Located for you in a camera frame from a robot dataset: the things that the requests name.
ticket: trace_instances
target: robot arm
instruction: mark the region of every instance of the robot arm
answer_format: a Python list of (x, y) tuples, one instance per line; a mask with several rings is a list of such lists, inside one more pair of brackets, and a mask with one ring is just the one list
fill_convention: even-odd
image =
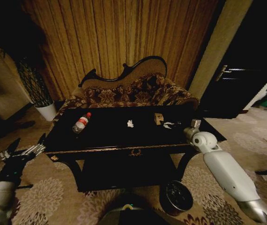
[(184, 130), (190, 144), (204, 154), (204, 162), (219, 183), (231, 195), (241, 210), (256, 222), (267, 222), (267, 205), (256, 192), (253, 181), (242, 167), (217, 144), (216, 137), (199, 131), (200, 120), (193, 120), (192, 127)]
[(26, 163), (45, 149), (42, 144), (45, 134), (40, 138), (38, 144), (31, 148), (14, 152), (20, 139), (14, 141), (5, 151), (0, 153), (5, 166), (0, 172), (0, 225), (8, 224), (12, 213), (13, 200), (15, 198), (15, 190), (19, 186), (23, 169)]

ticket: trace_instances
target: plastic water bottle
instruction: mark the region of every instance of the plastic water bottle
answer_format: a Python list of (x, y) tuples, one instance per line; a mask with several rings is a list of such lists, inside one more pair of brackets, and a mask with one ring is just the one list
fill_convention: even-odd
[(80, 117), (72, 127), (73, 132), (79, 134), (87, 126), (91, 116), (92, 114), (88, 112), (87, 114), (84, 114), (82, 117)]

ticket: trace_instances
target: round container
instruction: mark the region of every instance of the round container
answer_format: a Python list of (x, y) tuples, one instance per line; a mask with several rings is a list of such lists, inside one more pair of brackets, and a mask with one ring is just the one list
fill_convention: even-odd
[(39, 107), (39, 108), (36, 107), (36, 109), (42, 114), (42, 116), (47, 121), (52, 121), (57, 113), (55, 106), (54, 106), (54, 102), (51, 105), (48, 105), (45, 107)]
[(193, 206), (193, 198), (185, 185), (177, 180), (172, 180), (161, 185), (160, 203), (167, 214), (175, 217)]

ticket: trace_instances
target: table leg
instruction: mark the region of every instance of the table leg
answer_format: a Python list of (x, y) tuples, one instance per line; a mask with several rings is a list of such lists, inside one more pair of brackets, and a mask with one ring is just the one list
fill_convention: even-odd
[(81, 168), (79, 167), (78, 163), (75, 160), (71, 159), (64, 159), (64, 161), (59, 161), (61, 163), (66, 164), (71, 172), (73, 173), (76, 185), (77, 185), (77, 190), (81, 192), (82, 190), (82, 181), (81, 181)]
[(188, 165), (191, 158), (193, 158), (198, 153), (200, 153), (200, 152), (191, 148), (183, 155), (183, 157), (181, 158), (181, 160), (178, 164), (178, 167), (177, 167), (177, 179), (178, 179), (178, 181), (181, 181), (181, 179), (183, 178), (184, 173), (185, 173), (185, 168)]

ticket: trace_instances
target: black table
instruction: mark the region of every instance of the black table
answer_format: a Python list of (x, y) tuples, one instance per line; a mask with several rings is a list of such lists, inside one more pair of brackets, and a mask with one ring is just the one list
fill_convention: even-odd
[[(87, 112), (92, 113), (91, 120), (77, 135), (72, 126)], [(154, 113), (163, 114), (164, 121), (180, 121), (181, 126), (157, 126)], [(189, 105), (68, 109), (49, 133), (45, 154), (53, 162), (69, 166), (81, 192), (181, 180), (187, 163), (198, 154), (183, 134), (194, 115)], [(133, 128), (127, 126), (129, 120)], [(213, 133), (218, 141), (225, 140), (203, 119), (200, 130)], [(178, 168), (172, 153), (185, 153)], [(83, 170), (76, 162), (82, 159)]]

